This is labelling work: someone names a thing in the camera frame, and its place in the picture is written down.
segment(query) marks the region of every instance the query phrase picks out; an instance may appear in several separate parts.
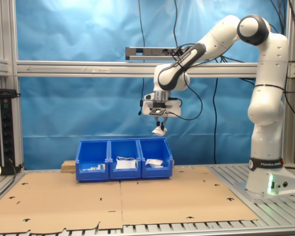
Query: blue backdrop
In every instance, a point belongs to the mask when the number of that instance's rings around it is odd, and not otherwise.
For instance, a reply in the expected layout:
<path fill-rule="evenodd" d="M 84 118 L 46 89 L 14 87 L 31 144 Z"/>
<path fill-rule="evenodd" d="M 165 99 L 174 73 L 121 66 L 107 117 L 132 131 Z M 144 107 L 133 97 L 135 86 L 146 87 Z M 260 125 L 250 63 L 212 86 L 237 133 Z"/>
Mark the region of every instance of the blue backdrop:
<path fill-rule="evenodd" d="M 125 61 L 125 47 L 143 46 L 137 0 L 16 0 L 20 60 Z M 174 47 L 174 0 L 141 0 L 147 47 Z M 278 17 L 264 0 L 177 0 L 178 44 L 199 41 L 218 21 L 232 14 L 258 14 L 279 29 Z M 258 49 L 237 42 L 226 56 L 257 61 Z M 138 116 L 142 79 L 20 78 L 24 157 L 27 169 L 58 169 L 73 160 L 85 139 L 152 137 L 152 117 Z M 193 79 L 203 100 L 194 121 L 170 118 L 167 140 L 176 164 L 213 163 L 215 79 Z M 247 109 L 252 85 L 220 79 L 216 94 L 218 163 L 248 162 L 253 123 Z M 144 94 L 153 90 L 146 79 Z M 182 115 L 201 106 L 190 91 Z"/>

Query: metal grating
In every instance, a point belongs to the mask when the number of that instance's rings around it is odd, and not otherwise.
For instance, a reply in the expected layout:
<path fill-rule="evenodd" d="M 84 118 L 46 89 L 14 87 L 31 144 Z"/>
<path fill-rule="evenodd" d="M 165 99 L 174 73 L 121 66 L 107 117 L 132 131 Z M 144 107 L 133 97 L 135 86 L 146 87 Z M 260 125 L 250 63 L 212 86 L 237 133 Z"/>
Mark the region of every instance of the metal grating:
<path fill-rule="evenodd" d="M 206 223 L 181 223 L 181 224 L 154 224 L 154 225 L 127 225 L 123 229 L 110 230 L 64 230 L 59 234 L 50 236 L 93 236 L 93 235 L 229 235 L 229 234 L 260 234 L 260 235 L 295 235 L 295 197 L 264 200 L 253 204 L 233 188 L 236 182 L 245 182 L 249 169 L 245 164 L 235 165 L 209 165 L 207 166 L 260 218 L 254 221 L 227 221 Z M 41 171 L 25 171 L 18 174 L 17 183 L 26 173 Z M 0 177 L 0 190 L 12 179 L 12 176 Z M 41 236 L 25 234 L 6 234 L 4 236 Z"/>

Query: cardboard floor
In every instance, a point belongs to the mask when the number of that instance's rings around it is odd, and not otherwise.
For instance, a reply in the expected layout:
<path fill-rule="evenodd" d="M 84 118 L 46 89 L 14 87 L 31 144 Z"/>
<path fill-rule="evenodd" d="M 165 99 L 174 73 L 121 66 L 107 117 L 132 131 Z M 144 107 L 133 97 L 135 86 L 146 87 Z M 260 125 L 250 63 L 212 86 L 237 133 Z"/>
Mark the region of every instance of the cardboard floor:
<path fill-rule="evenodd" d="M 174 168 L 171 179 L 105 183 L 31 173 L 0 200 L 0 234 L 256 219 L 206 167 Z"/>

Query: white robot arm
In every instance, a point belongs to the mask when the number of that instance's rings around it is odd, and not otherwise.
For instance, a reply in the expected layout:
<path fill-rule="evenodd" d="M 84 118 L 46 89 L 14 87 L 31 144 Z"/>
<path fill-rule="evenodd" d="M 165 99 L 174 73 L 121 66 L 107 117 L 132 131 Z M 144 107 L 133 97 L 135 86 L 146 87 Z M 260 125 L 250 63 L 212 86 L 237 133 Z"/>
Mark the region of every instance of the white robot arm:
<path fill-rule="evenodd" d="M 283 167 L 280 157 L 284 116 L 281 98 L 288 67 L 288 41 L 284 35 L 272 33 L 262 17 L 250 15 L 239 20 L 227 16 L 177 62 L 158 65 L 154 73 L 154 93 L 145 96 L 143 113 L 155 117 L 154 133 L 165 135 L 167 117 L 181 114 L 180 102 L 169 98 L 170 91 L 188 88 L 190 78 L 186 70 L 199 60 L 219 57 L 239 39 L 259 49 L 256 83 L 248 109 L 255 127 L 246 189 L 265 197 L 295 194 L 295 176 Z M 158 121 L 160 116 L 164 117 L 162 125 Z"/>

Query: blue bin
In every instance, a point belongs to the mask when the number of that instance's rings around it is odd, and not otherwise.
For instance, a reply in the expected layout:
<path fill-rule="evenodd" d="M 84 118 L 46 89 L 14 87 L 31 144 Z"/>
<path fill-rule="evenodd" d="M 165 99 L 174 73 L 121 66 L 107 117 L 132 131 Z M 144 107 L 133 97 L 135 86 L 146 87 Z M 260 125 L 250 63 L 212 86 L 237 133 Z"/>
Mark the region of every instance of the blue bin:
<path fill-rule="evenodd" d="M 165 138 L 138 139 L 142 159 L 142 178 L 169 178 L 173 175 L 173 155 Z M 147 159 L 163 161 L 163 168 L 146 165 Z"/>
<path fill-rule="evenodd" d="M 105 164 L 104 170 L 85 170 Z M 108 140 L 81 140 L 75 160 L 77 181 L 109 180 Z"/>
<path fill-rule="evenodd" d="M 133 157 L 137 160 L 135 169 L 117 169 L 117 156 Z M 137 139 L 109 140 L 109 175 L 110 179 L 141 178 L 141 155 Z"/>

